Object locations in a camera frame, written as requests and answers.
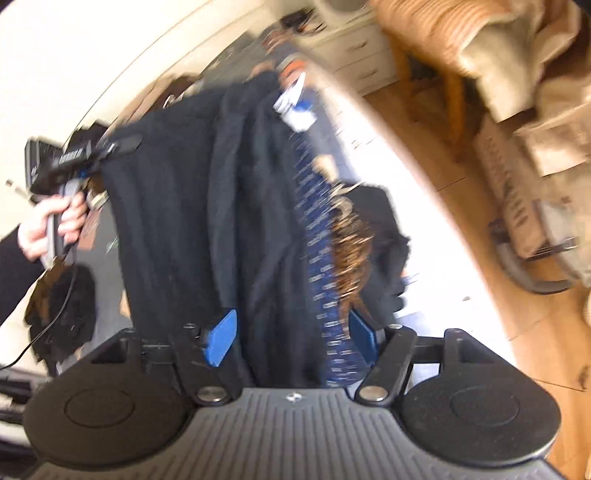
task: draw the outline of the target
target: patterned blue lining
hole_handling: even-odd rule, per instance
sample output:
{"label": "patterned blue lining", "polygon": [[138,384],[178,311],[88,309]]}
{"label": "patterned blue lining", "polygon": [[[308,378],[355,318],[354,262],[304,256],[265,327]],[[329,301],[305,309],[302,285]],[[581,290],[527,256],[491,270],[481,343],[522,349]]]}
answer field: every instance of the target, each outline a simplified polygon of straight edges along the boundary
{"label": "patterned blue lining", "polygon": [[330,186],[324,177],[312,169],[312,155],[303,134],[295,136],[298,155],[295,179],[298,183],[297,210],[306,226],[308,240],[309,281],[316,318],[322,322],[322,337],[326,341],[329,387],[344,387],[361,380],[368,366],[339,320],[339,295],[333,272],[332,235],[330,233]]}

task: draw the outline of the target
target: black plastic platform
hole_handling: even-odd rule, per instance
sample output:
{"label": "black plastic platform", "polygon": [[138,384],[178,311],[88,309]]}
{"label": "black plastic platform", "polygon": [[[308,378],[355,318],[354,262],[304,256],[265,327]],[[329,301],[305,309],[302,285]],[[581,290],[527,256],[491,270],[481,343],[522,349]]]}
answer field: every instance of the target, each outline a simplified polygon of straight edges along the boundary
{"label": "black plastic platform", "polygon": [[543,480],[545,461],[504,469],[453,465],[426,453],[390,411],[354,403],[344,390],[245,389],[197,410],[167,448],[133,465],[82,472],[42,463],[31,480]]}

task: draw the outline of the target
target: hand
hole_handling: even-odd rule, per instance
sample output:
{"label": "hand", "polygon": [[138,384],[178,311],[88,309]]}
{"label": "hand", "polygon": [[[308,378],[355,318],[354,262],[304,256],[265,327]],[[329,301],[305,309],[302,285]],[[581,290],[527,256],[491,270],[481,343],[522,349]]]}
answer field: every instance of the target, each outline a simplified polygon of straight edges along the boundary
{"label": "hand", "polygon": [[64,237],[64,244],[75,243],[86,221],[86,209],[82,192],[78,192],[72,201],[59,195],[40,201],[33,214],[18,228],[18,245],[22,253],[31,262],[47,253],[47,218],[53,213],[63,212],[57,233]]}

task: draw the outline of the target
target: drawer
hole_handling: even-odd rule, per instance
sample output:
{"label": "drawer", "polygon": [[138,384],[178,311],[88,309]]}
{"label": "drawer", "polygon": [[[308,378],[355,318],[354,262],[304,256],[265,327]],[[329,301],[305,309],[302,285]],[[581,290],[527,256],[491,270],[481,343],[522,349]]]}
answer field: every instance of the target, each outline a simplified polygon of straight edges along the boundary
{"label": "drawer", "polygon": [[339,69],[387,48],[388,41],[380,27],[372,24],[340,35],[313,50],[334,69]]}
{"label": "drawer", "polygon": [[393,79],[395,73],[390,50],[376,53],[337,70],[337,74],[358,92],[364,92],[385,79]]}

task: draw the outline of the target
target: sleeve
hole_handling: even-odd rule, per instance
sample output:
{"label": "sleeve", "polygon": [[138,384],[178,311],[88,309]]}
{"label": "sleeve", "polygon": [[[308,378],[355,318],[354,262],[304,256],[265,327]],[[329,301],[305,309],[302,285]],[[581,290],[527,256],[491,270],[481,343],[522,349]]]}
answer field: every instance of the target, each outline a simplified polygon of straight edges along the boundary
{"label": "sleeve", "polygon": [[43,273],[40,260],[29,262],[18,246],[18,227],[0,241],[0,325]]}

